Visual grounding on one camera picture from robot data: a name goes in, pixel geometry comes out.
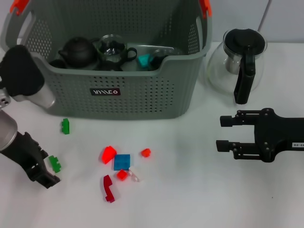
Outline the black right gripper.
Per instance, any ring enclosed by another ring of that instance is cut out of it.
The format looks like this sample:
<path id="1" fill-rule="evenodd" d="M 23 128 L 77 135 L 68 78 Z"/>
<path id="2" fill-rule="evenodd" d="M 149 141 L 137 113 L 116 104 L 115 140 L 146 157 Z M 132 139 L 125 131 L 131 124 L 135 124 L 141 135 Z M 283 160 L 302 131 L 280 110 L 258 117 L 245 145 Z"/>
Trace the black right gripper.
<path id="1" fill-rule="evenodd" d="M 220 125 L 255 126 L 256 145 L 216 140 L 218 152 L 233 152 L 235 160 L 273 162 L 280 152 L 304 150 L 304 119 L 280 117 L 271 108 L 238 110 L 235 116 L 221 116 Z"/>

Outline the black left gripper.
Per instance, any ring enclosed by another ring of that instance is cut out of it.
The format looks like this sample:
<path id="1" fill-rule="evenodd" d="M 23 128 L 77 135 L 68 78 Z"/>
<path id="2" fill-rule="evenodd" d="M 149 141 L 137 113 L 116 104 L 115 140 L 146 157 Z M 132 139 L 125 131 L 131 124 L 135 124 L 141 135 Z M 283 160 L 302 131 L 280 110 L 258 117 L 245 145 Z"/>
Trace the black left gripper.
<path id="1" fill-rule="evenodd" d="M 44 162 L 47 152 L 28 133 L 17 133 L 13 142 L 0 153 L 20 165 L 31 181 L 38 182 L 46 189 L 61 181 L 47 171 Z"/>

